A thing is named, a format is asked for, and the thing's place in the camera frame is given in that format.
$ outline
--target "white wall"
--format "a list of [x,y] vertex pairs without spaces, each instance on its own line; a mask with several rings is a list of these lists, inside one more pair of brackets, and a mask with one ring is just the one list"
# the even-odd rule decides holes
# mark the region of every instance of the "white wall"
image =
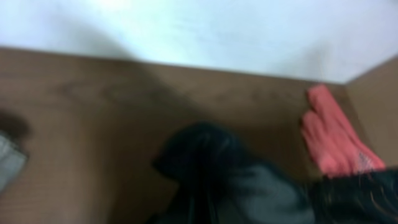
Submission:
[[0,45],[344,83],[398,53],[398,1],[2,0]]

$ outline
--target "dark garment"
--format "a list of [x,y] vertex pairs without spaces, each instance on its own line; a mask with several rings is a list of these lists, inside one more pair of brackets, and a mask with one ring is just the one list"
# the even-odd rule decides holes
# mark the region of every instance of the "dark garment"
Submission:
[[318,223],[398,223],[398,170],[323,179],[308,188]]
[[211,124],[195,124],[173,136],[154,167],[178,181],[180,190],[151,223],[315,223],[298,185]]

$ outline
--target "dark cloth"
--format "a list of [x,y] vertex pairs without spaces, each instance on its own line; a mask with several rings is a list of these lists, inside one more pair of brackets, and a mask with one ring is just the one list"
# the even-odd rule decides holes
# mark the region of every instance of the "dark cloth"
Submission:
[[392,169],[310,184],[317,223],[398,223],[397,181]]
[[194,124],[178,132],[154,167],[179,182],[180,190],[167,212],[151,223],[315,223],[297,184],[212,124]]

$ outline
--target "grey cloth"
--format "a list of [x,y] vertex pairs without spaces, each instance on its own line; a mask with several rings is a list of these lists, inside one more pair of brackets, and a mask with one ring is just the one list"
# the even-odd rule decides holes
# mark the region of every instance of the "grey cloth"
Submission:
[[27,156],[0,132],[0,192],[19,174],[26,161]]

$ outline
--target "brown wooden panel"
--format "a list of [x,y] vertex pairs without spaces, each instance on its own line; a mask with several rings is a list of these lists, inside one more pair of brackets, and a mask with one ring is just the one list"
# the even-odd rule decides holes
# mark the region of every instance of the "brown wooden panel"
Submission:
[[398,57],[352,81],[348,87],[375,152],[398,166]]
[[[312,82],[9,49],[0,63],[0,128],[30,154],[0,223],[143,223],[176,189],[151,159],[204,119],[292,177],[318,176],[299,131]],[[330,87],[358,126],[345,89]]]

